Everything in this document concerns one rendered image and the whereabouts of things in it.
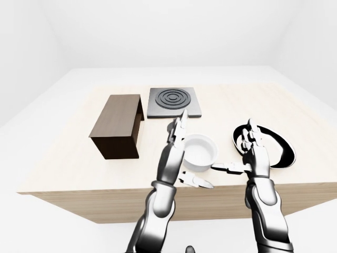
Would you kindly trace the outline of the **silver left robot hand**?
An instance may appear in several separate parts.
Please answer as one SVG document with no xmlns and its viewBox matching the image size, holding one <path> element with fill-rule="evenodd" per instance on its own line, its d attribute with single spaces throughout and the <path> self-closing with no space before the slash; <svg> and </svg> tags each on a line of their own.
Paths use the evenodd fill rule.
<svg viewBox="0 0 337 253">
<path fill-rule="evenodd" d="M 164 147 L 157 168 L 158 181 L 174 185 L 176 180 L 195 188 L 213 189 L 210 182 L 197 177 L 194 173 L 183 171 L 180 167 L 183 162 L 186 136 L 186 124 L 189 117 L 188 110 L 185 109 L 181 115 L 177 116 L 168 126 L 167 145 Z"/>
</svg>

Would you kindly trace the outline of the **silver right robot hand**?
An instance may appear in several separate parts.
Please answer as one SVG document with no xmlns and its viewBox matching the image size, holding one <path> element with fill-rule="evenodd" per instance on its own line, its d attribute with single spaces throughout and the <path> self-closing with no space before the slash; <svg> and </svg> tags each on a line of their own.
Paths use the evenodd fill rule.
<svg viewBox="0 0 337 253">
<path fill-rule="evenodd" d="M 267 149 L 262 144 L 261 131 L 252 118 L 241 132 L 242 163 L 215 163 L 211 169 L 228 174 L 246 173 L 251 177 L 270 177 L 270 161 Z"/>
</svg>

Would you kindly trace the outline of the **white bowl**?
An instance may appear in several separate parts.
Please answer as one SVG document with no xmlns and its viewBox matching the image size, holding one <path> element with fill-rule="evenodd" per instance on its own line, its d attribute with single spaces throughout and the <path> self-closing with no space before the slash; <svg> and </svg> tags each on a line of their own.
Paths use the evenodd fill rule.
<svg viewBox="0 0 337 253">
<path fill-rule="evenodd" d="M 190 134 L 184 139 L 183 165 L 193 172 L 205 172 L 217 160 L 218 147 L 207 135 Z"/>
</svg>

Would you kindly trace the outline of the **dark wooden cabinet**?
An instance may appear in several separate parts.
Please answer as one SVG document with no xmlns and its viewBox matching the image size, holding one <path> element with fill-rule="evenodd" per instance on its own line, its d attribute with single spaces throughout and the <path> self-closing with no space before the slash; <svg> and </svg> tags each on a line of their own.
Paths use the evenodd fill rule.
<svg viewBox="0 0 337 253">
<path fill-rule="evenodd" d="M 89 137 L 106 160 L 138 159 L 136 144 L 142 121 L 139 94 L 110 95 Z"/>
</svg>

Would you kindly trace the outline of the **black and white plate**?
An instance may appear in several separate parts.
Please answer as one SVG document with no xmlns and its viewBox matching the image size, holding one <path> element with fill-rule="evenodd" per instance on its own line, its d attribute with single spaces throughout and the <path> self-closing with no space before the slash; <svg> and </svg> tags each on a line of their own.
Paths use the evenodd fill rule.
<svg viewBox="0 0 337 253">
<path fill-rule="evenodd" d="M 235 128 L 233 135 L 232 135 L 232 140 L 234 143 L 234 146 L 237 150 L 237 152 L 243 156 L 244 151 L 241 149 L 241 147 L 237 144 L 237 140 L 239 137 L 241 137 L 242 130 L 246 129 L 247 125 L 239 125 L 238 127 Z M 281 147 L 282 153 L 281 157 L 278 163 L 270 165 L 271 169 L 285 169 L 294 164 L 296 161 L 296 152 L 293 147 L 293 145 L 283 136 L 281 136 L 279 133 L 275 132 L 274 130 L 258 125 L 258 128 L 262 132 L 262 134 L 269 136 L 272 138 L 274 141 L 277 142 L 277 144 Z"/>
</svg>

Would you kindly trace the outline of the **flat dark stove plate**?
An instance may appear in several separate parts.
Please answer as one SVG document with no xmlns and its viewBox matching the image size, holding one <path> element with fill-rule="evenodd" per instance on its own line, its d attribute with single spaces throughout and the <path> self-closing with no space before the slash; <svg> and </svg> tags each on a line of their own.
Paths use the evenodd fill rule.
<svg viewBox="0 0 337 253">
<path fill-rule="evenodd" d="M 200 118 L 202 111 L 193 87 L 150 88 L 147 118 L 175 118 L 187 109 L 189 118 Z"/>
</svg>

